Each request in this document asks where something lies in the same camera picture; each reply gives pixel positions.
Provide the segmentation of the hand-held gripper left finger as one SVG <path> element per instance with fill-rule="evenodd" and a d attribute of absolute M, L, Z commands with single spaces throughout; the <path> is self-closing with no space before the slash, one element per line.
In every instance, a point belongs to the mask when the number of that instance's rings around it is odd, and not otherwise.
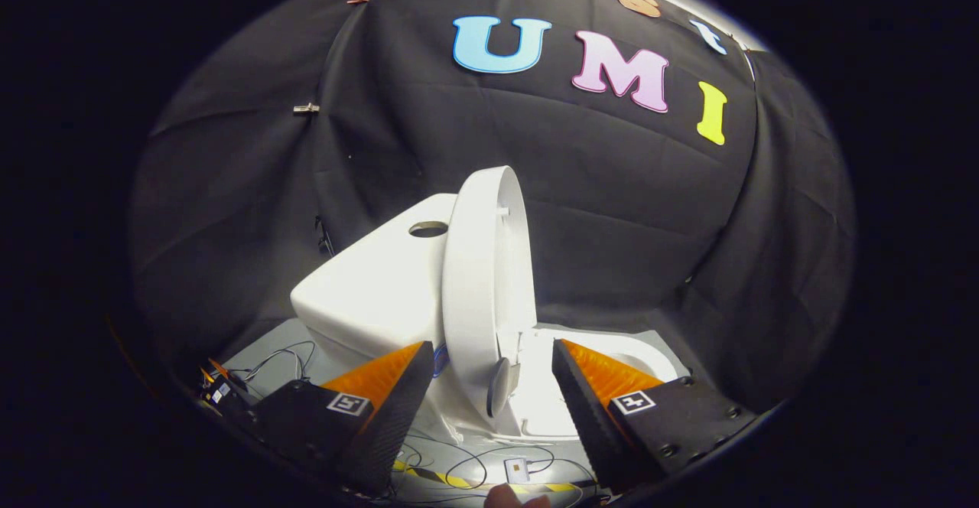
<path fill-rule="evenodd" d="M 433 375 L 423 340 L 321 385 L 292 380 L 249 410 L 249 434 L 316 480 L 380 497 Z"/>

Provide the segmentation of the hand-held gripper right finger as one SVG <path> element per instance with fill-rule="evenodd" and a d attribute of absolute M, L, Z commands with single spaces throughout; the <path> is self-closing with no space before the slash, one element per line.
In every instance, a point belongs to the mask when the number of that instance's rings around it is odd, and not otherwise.
<path fill-rule="evenodd" d="M 758 418 L 703 380 L 656 378 L 566 338 L 551 371 L 601 487 L 629 491 L 699 467 Z"/>

